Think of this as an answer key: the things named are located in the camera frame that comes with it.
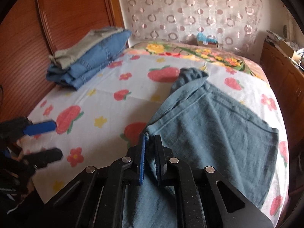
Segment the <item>folded grey-green garment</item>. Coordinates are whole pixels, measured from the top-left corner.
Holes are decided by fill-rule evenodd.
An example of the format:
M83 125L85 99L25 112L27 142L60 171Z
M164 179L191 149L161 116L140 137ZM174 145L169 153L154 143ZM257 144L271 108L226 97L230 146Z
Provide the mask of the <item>folded grey-green garment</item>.
M66 70L96 44L113 34L123 31L124 28L112 26L90 30L79 42L70 48L57 50L52 55L49 55L49 60L55 66Z

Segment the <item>blue item on box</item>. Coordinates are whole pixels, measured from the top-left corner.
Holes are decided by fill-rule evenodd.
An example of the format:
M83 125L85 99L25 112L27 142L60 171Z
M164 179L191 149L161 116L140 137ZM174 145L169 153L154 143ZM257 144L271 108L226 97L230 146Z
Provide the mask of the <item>blue item on box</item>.
M219 43L214 36L206 36L202 32L199 32L196 36L198 46L217 48Z

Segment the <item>folded blue jeans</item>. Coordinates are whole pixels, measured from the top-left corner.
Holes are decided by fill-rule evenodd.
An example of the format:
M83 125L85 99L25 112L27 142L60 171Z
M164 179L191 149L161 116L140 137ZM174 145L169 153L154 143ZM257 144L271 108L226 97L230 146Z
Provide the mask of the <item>folded blue jeans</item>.
M126 48L131 31L124 29L121 33L102 40L81 56L66 70L50 63L46 80L59 86L67 86L75 90L80 89L91 80L99 71L103 70L118 59Z

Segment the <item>cardboard box on sideboard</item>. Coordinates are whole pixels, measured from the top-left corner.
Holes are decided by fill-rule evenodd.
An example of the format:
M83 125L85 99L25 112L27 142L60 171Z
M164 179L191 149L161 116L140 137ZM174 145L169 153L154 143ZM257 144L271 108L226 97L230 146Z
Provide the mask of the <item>cardboard box on sideboard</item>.
M279 48L289 57L293 60L299 60L300 56L297 54L297 52L292 49L284 40L280 40L278 43Z

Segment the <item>pink floral bedspread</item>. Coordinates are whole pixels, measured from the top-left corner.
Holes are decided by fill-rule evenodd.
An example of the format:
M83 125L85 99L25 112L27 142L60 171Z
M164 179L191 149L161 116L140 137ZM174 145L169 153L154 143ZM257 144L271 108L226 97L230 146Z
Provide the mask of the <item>pink floral bedspread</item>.
M268 83L266 74L260 65L245 57L216 48L182 43L146 41L137 43L126 49L125 52L133 55L156 55L188 59L196 62L203 61L227 67L230 70L238 70Z

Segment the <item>pink circle pattern curtain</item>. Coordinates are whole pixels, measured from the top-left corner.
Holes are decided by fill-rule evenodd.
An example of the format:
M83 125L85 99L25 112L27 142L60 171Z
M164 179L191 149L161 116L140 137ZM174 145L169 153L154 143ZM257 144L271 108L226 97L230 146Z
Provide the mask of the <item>pink circle pattern curtain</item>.
M229 51L250 52L270 0L120 0L129 40L193 44L198 35Z

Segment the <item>wooden sideboard cabinet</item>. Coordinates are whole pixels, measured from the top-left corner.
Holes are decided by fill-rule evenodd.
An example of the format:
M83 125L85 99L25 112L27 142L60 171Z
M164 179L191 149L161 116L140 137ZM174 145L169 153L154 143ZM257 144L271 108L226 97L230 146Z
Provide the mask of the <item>wooden sideboard cabinet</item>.
M290 157L295 158L303 151L303 73L267 41L260 64L282 112Z

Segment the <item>teal grey shorts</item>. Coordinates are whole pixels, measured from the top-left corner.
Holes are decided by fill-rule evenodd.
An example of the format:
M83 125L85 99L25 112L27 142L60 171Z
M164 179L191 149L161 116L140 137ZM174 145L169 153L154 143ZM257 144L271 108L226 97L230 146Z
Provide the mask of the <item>teal grey shorts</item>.
M213 166L257 208L275 173L279 131L208 81L183 68L145 132L160 135L173 155L194 168Z

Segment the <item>white fruit flower blanket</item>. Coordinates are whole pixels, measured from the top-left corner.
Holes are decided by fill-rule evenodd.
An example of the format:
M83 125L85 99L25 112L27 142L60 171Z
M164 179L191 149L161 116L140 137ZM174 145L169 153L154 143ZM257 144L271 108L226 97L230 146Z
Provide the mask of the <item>white fruit flower blanket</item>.
M289 183L287 134L276 96L261 67L252 74L190 56L126 53L80 89L54 87L33 109L33 122L54 120L58 129L22 141L26 153L58 147L63 159L39 170L34 186L47 202L85 167L110 165L138 141L139 133L169 96L181 68L208 73L208 81L278 129L276 168L262 212L277 225L284 215Z

